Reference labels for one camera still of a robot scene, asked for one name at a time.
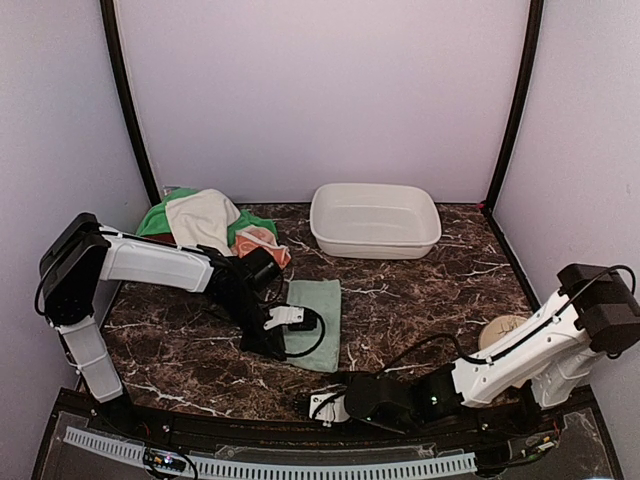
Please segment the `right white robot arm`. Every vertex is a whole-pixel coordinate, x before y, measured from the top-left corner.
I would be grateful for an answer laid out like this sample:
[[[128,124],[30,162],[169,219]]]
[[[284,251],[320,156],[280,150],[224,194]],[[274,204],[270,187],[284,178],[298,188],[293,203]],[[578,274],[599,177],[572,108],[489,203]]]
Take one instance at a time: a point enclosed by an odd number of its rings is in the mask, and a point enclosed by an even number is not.
[[[603,357],[615,359],[639,341],[637,281],[626,265],[573,263],[560,287],[522,325],[474,354],[460,351],[413,383],[383,373],[358,375],[343,408],[349,418],[397,433],[419,430],[463,409],[483,408],[509,387],[531,396],[510,413],[521,434],[534,432]]]

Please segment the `cream white towel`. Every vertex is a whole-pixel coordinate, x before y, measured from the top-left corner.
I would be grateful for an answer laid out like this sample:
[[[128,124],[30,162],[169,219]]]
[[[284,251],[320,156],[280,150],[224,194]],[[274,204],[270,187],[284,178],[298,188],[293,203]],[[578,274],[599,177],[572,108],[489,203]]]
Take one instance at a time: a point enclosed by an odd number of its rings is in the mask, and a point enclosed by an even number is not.
[[[198,245],[231,256],[228,227],[240,217],[240,210],[223,193],[214,189],[170,200],[165,213],[171,234],[179,246]]]

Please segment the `white plastic basin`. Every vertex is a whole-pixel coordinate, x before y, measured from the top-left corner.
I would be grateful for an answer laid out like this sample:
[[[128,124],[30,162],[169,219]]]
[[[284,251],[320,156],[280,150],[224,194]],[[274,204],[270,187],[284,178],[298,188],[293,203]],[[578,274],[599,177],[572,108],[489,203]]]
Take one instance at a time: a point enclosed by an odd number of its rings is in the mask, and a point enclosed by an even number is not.
[[[314,193],[309,223],[325,254],[353,259],[420,259],[442,235],[431,196],[391,184],[323,185]]]

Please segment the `mint green panda towel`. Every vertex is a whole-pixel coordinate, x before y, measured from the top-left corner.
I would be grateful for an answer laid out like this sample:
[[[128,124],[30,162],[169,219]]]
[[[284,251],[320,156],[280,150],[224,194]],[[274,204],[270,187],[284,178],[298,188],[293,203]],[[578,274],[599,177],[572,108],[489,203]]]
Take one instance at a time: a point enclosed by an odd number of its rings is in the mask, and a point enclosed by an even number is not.
[[[286,303],[306,307],[317,313],[324,323],[317,322],[310,331],[283,332],[288,353],[313,351],[302,357],[287,358],[295,367],[321,373],[338,370],[341,332],[341,285],[338,280],[293,280],[289,283]]]

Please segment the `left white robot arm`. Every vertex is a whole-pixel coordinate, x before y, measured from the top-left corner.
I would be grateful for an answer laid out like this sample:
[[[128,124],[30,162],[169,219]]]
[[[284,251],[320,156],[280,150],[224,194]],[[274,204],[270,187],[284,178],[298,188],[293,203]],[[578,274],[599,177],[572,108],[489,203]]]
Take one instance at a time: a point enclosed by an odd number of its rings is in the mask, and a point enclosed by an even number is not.
[[[137,282],[204,294],[241,329],[244,351],[283,361],[279,328],[268,327],[258,295],[281,274],[273,256],[258,247],[238,258],[213,247],[180,247],[126,234],[79,214],[39,263],[34,308],[61,337],[90,395],[104,404],[101,417],[120,436],[141,427],[140,412],[125,388],[95,320],[97,287],[106,281]]]

